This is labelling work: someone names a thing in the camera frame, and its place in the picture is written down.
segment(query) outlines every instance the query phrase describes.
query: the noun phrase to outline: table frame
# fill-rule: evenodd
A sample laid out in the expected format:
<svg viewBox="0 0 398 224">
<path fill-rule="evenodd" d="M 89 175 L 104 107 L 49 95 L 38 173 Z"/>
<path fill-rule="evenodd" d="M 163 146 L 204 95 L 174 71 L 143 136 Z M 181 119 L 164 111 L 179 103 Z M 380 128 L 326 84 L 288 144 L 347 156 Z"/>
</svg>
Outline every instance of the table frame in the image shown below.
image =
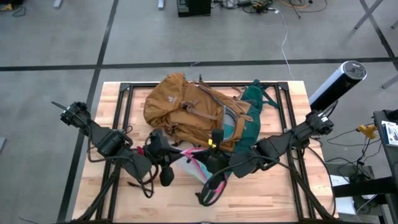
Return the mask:
<svg viewBox="0 0 398 224">
<path fill-rule="evenodd" d="M 119 95 L 118 95 L 118 100 L 117 100 L 117 105 L 116 105 L 116 110 L 115 110 L 115 115 L 114 115 L 114 120 L 113 120 L 113 129 L 118 128 L 118 121 L 121 113 L 121 105 L 123 102 L 123 96 L 125 92 L 127 92 L 127 102 L 126 102 L 126 111 L 124 113 L 124 118 L 123 118 L 123 129 L 126 129 L 129 123 L 129 115 L 131 111 L 131 104 L 132 104 L 132 96 L 135 88 L 150 88 L 150 87 L 155 87 L 159 82 L 132 82 L 132 83 L 121 83 L 119 87 Z M 209 86 L 247 86 L 251 82 L 206 82 Z M 289 84 L 287 82 L 261 82 L 264 86 L 267 87 L 273 87 L 276 92 L 276 97 L 277 97 L 277 103 L 279 105 L 279 116 L 280 116 L 280 122 L 282 125 L 282 132 L 288 131 L 287 129 L 287 123 L 286 123 L 286 118 L 284 116 L 284 107 L 282 103 L 282 97 L 280 94 L 280 91 L 283 90 L 285 93 L 286 97 L 286 103 L 287 103 L 287 109 L 289 112 L 289 117 L 290 117 L 290 122 L 291 126 L 295 127 L 296 121 L 295 121 L 295 115 L 293 111 L 293 105 L 292 105 L 292 99 L 290 96 L 289 92 Z M 303 177 L 303 181 L 305 184 L 308 185 L 308 176 L 307 176 L 307 170 L 305 167 L 305 162 L 303 159 L 303 156 L 298 152 L 298 164 L 300 167 L 300 173 Z M 292 157 L 292 151 L 287 151 L 287 157 L 288 157 L 288 164 L 289 166 L 294 166 L 294 160 Z M 104 172 L 103 172 L 103 180 L 101 183 L 101 188 L 104 187 L 104 184 L 106 181 L 109 179 L 109 173 L 111 170 L 111 163 L 110 161 L 106 161 L 105 167 L 104 167 Z M 310 216 L 310 219 L 304 218 L 303 215 L 303 208 L 302 208 L 302 202 L 300 199 L 300 194 L 299 194 L 299 186 L 296 182 L 296 180 L 291 176 L 291 181 L 292 181 L 292 188 L 293 188 L 293 193 L 294 193 L 294 202 L 295 202 L 295 208 L 297 211 L 297 216 L 298 220 L 313 220 L 316 219 L 315 216 L 315 209 L 313 205 L 310 203 L 309 199 L 307 196 L 306 202 L 308 206 L 308 214 Z M 114 218 L 114 210 L 115 210 L 115 204 L 116 204 L 116 198 L 118 194 L 118 184 L 119 184 L 119 175 L 117 176 L 116 180 L 113 182 L 113 188 L 111 191 L 111 198 L 109 200 L 109 210 L 108 210 L 108 217 L 106 218 L 108 221 L 112 221 Z M 104 200 L 99 202 L 98 208 L 96 210 L 96 215 L 95 215 L 95 220 L 104 220 L 103 216 L 103 209 L 104 209 Z"/>
</svg>

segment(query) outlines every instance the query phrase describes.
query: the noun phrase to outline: wooden tabletop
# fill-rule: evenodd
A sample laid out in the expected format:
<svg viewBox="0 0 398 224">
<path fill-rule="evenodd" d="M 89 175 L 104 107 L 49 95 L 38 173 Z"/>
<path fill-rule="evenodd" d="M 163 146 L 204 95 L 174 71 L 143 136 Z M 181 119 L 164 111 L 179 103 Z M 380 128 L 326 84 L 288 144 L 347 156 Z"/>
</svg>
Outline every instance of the wooden tabletop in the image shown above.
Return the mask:
<svg viewBox="0 0 398 224">
<path fill-rule="evenodd" d="M 119 82 L 106 82 L 103 85 L 101 98 L 95 121 L 102 126 L 112 126 L 116 101 L 118 99 Z M 289 82 L 290 95 L 297 124 L 305 121 L 305 115 L 310 112 L 308 96 L 304 82 Z M 225 95 L 234 96 L 235 90 L 229 87 L 215 88 Z M 146 124 L 143 108 L 150 88 L 136 88 L 133 94 L 129 125 L 133 127 L 128 134 L 134 141 L 134 146 L 142 146 L 152 128 Z M 267 90 L 271 98 L 275 99 L 275 90 Z M 285 117 L 290 126 L 285 95 L 282 93 Z M 119 128 L 122 126 L 122 105 Z M 278 110 L 264 105 L 261 113 L 261 133 L 259 138 L 278 135 L 282 131 Z M 311 147 L 322 156 L 319 143 L 312 141 Z M 100 158 L 97 152 L 93 158 Z M 312 192 L 331 213 L 333 197 L 326 170 L 322 163 L 309 150 L 305 153 L 305 164 Z M 285 156 L 280 158 L 287 164 Z M 172 166 L 175 172 L 174 181 L 169 187 L 163 187 L 159 178 L 155 180 L 155 194 L 151 199 L 145 198 L 142 191 L 130 187 L 127 181 L 135 180 L 122 170 L 119 181 L 118 197 L 116 201 L 114 222 L 294 222 L 297 212 L 294 204 L 292 183 L 289 171 L 281 166 L 274 166 L 265 172 L 258 171 L 242 179 L 232 175 L 221 198 L 210 207 L 203 207 L 198 203 L 195 192 L 200 192 L 203 184 L 192 175 Z M 80 188 L 77 195 L 73 218 L 78 218 L 94 200 L 101 187 L 104 163 L 92 164 L 85 162 Z M 308 216 L 305 197 L 301 191 L 303 209 Z M 103 216 L 106 217 L 109 203 L 105 203 Z"/>
</svg>

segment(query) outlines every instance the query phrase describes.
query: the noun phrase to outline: backpack top flap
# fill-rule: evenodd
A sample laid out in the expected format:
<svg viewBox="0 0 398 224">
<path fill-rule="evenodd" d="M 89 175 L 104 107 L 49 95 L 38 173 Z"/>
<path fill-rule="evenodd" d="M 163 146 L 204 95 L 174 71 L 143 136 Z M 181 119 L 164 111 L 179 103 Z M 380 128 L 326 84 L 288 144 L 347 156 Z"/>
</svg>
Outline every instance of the backpack top flap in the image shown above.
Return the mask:
<svg viewBox="0 0 398 224">
<path fill-rule="evenodd" d="M 152 127 L 167 124 L 168 113 L 180 108 L 182 87 L 187 81 L 183 73 L 172 73 L 149 93 L 144 104 L 144 118 Z"/>
</svg>

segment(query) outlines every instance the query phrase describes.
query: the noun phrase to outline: white cable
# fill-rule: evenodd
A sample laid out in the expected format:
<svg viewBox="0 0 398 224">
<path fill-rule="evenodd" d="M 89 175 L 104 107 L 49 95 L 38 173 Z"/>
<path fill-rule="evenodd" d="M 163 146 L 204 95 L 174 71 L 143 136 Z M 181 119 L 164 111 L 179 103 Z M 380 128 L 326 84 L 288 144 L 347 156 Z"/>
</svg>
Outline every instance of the white cable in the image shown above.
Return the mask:
<svg viewBox="0 0 398 224">
<path fill-rule="evenodd" d="M 367 205 L 371 200 L 373 200 L 377 195 L 374 195 L 373 197 L 371 197 L 365 204 L 363 204 L 362 206 L 360 206 L 360 208 L 355 212 L 355 215 L 358 214 L 358 212 L 360 211 L 361 208 L 363 208 L 365 205 Z"/>
<path fill-rule="evenodd" d="M 283 43 L 282 43 L 282 46 L 280 46 L 280 49 L 281 49 L 282 54 L 283 54 L 283 56 L 284 56 L 284 58 L 285 58 L 286 65 L 287 65 L 287 70 L 289 71 L 289 75 L 290 75 L 290 77 L 292 78 L 292 80 L 294 80 L 293 75 L 292 75 L 292 72 L 290 71 L 290 65 L 289 65 L 289 63 L 287 62 L 286 54 L 285 54 L 285 51 L 284 51 L 284 45 L 285 45 L 285 42 L 286 42 L 286 40 L 287 40 L 287 34 L 289 33 L 289 32 L 287 31 L 287 28 L 286 28 L 286 23 L 285 23 L 284 15 L 283 15 L 278 9 L 276 9 L 276 8 L 271 8 L 271 7 L 270 7 L 270 8 L 268 8 L 268 10 L 273 10 L 276 14 L 280 14 L 280 16 L 282 17 L 282 21 L 284 22 L 284 27 L 285 27 L 286 33 L 285 33 L 285 39 L 284 39 L 284 41 L 283 41 Z"/>
</svg>

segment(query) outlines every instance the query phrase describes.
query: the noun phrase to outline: floor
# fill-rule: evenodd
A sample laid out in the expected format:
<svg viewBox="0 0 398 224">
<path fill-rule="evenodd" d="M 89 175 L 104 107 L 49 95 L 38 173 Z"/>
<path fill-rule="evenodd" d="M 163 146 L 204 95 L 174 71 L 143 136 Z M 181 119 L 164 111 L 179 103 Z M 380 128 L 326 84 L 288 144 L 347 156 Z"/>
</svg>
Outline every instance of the floor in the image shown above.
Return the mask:
<svg viewBox="0 0 398 224">
<path fill-rule="evenodd" d="M 367 79 L 339 101 L 330 136 L 370 123 L 374 110 L 398 104 L 398 83 L 380 88 L 398 74 L 393 63 L 398 63 L 398 29 L 390 28 L 398 19 L 398 1 L 385 0 L 371 21 L 353 30 L 365 12 L 361 3 L 373 2 L 329 0 L 325 11 L 301 19 L 292 8 L 274 3 L 289 30 L 284 50 L 292 75 L 305 82 L 308 95 L 345 60 L 364 62 L 368 70 Z M 202 74 L 205 80 L 290 80 L 280 51 L 285 30 L 281 17 L 271 12 L 216 8 L 210 17 L 178 18 L 173 0 L 166 0 L 164 11 L 157 10 L 156 0 L 64 0 L 60 9 L 52 4 L 25 0 L 26 16 L 0 13 L 0 137 L 7 137 L 0 152 L 0 223 L 59 218 L 78 133 L 59 121 L 60 110 L 51 101 L 92 102 L 95 112 L 103 82 L 159 81 L 170 72 L 196 79 Z M 323 5 L 316 0 L 312 9 Z M 362 143 L 363 136 L 353 133 L 337 141 Z M 368 154 L 377 149 L 371 145 Z M 356 159 L 360 150 L 323 145 L 326 160 Z M 383 151 L 366 165 L 376 177 L 391 174 Z M 77 169 L 78 177 L 82 162 Z"/>
</svg>

